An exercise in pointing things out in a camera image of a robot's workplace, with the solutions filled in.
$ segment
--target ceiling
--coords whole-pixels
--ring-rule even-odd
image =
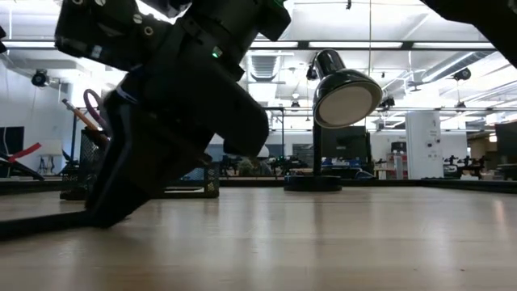
[[[370,74],[386,90],[386,95],[395,98],[396,107],[453,107],[458,100],[466,101],[471,108],[515,105],[511,101],[517,99],[517,87],[513,87],[517,70],[497,52],[487,53],[487,57],[468,63],[473,74],[468,81],[456,82],[445,76],[420,86],[420,91],[412,91],[414,88],[408,86],[408,81],[417,81],[419,76],[443,68],[456,68],[455,61],[479,50],[477,42],[486,41],[475,27],[441,19],[418,0],[353,0],[350,10],[346,9],[347,1],[288,0],[285,5],[292,16],[292,24],[282,41],[299,41],[298,47],[282,51],[273,48],[250,50],[241,63],[247,73],[239,84],[264,106],[290,107],[293,96],[302,107],[312,106],[317,82],[308,82],[305,73],[318,48],[301,48],[303,41],[342,42],[332,44],[333,47],[343,45],[345,41],[346,44],[353,44],[354,48],[345,45],[346,48],[339,51],[347,68]],[[140,8],[141,11],[150,12],[141,2]],[[0,25],[13,40],[52,40],[58,14],[59,6],[53,0],[0,1]],[[377,46],[379,41],[452,42],[462,51],[434,48],[382,50]],[[94,61],[69,57],[55,50],[13,49],[9,58],[15,64],[13,69],[28,73],[47,69],[49,75],[62,82],[88,80],[95,87],[110,87],[124,76],[124,72]],[[267,83],[257,82],[253,76],[260,74],[270,74],[274,78]],[[299,117],[289,117],[290,121],[285,121],[284,127],[310,128],[309,123],[305,122],[306,113],[301,110],[289,112],[289,115]],[[474,112],[463,116],[449,112],[443,113],[449,116],[443,118],[446,120],[457,116],[453,123],[458,123],[458,120],[463,127],[465,121],[485,126],[484,116],[488,113],[492,112]],[[379,115],[369,117],[367,122],[382,122],[391,126],[404,120],[404,112]]]

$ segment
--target fluorescent light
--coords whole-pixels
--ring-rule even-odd
[[[3,40],[2,43],[7,49],[53,49],[53,40],[44,41],[23,41],[23,40]]]
[[[155,19],[160,19],[162,21],[167,21],[169,23],[174,23],[175,22],[175,20],[169,19],[167,16],[165,16],[164,14],[158,12],[156,9],[154,9],[151,6],[143,3],[142,1],[137,1],[137,5],[138,5],[138,10],[143,15],[152,15],[152,16],[154,16]]]
[[[254,41],[250,49],[295,48],[297,46],[297,41]]]
[[[423,43],[413,44],[414,49],[495,49],[490,42],[471,42],[471,43]]]
[[[325,49],[368,49],[372,45],[372,49],[399,49],[402,46],[402,42],[348,42],[348,41],[311,41],[309,42],[310,48]]]
[[[505,121],[514,121],[514,120],[517,120],[517,114],[512,114],[510,116],[505,116],[504,117],[504,120]]]
[[[386,117],[386,119],[385,119],[385,121],[389,121],[389,120],[393,121],[393,118],[394,118],[394,117],[401,116],[401,115],[404,115],[404,114],[406,114],[406,113],[407,113],[407,112],[396,112],[396,113],[394,113],[394,114],[392,114],[392,115],[390,115],[390,116],[387,116],[387,117]]]
[[[464,85],[464,88],[473,91],[491,91],[514,82],[515,78],[517,78],[517,70],[512,66],[474,80],[474,82]]]
[[[406,122],[406,121],[405,121],[405,120],[403,120],[403,121],[397,122],[396,124],[386,125],[386,128],[387,128],[387,129],[394,129],[394,128],[396,128],[398,125],[402,125],[402,124],[404,124],[405,122]]]
[[[377,129],[369,129],[368,130],[370,133],[377,133],[377,132],[388,132],[388,133],[404,133],[406,130],[405,129],[381,129],[381,130],[377,130]],[[483,133],[488,133],[490,132],[491,130],[480,130],[480,129],[444,129],[444,130],[441,130],[441,133],[480,133],[480,132],[483,132]]]

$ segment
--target black desk lamp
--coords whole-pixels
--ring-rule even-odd
[[[382,90],[373,79],[348,70],[333,49],[319,52],[307,71],[307,79],[320,78],[314,94],[313,175],[287,176],[284,190],[331,192],[341,190],[341,179],[322,175],[322,128],[340,129],[372,113],[382,99]]]

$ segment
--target ceiling light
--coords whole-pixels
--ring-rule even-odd
[[[398,49],[402,46],[402,42],[347,42],[347,41],[311,41],[310,48],[333,48],[333,49]]]
[[[413,49],[495,49],[490,42],[423,43],[413,44]]]
[[[53,40],[2,40],[7,49],[54,49]]]
[[[162,21],[167,21],[168,23],[174,23],[175,19],[170,19],[164,14],[158,12],[156,9],[152,8],[151,6],[143,3],[142,1],[137,1],[138,10],[143,15],[152,15],[155,19],[160,19]]]
[[[394,129],[394,128],[396,128],[398,125],[402,125],[402,124],[404,124],[405,122],[406,122],[406,121],[405,121],[405,120],[403,120],[403,121],[399,121],[399,122],[397,122],[396,124],[386,125],[386,128],[388,128],[388,129]]]
[[[295,48],[297,46],[297,41],[254,41],[250,49]]]
[[[325,49],[314,60],[321,79],[314,96],[314,119],[326,129],[352,125],[379,105],[382,90],[367,75],[347,70],[338,52]]]
[[[505,116],[504,117],[504,120],[505,121],[515,121],[517,120],[517,114],[512,114],[512,115],[509,115],[509,116]]]

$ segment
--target green indicator light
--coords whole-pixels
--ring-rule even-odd
[[[212,57],[219,58],[223,54],[223,51],[219,47],[214,47],[212,50]]]

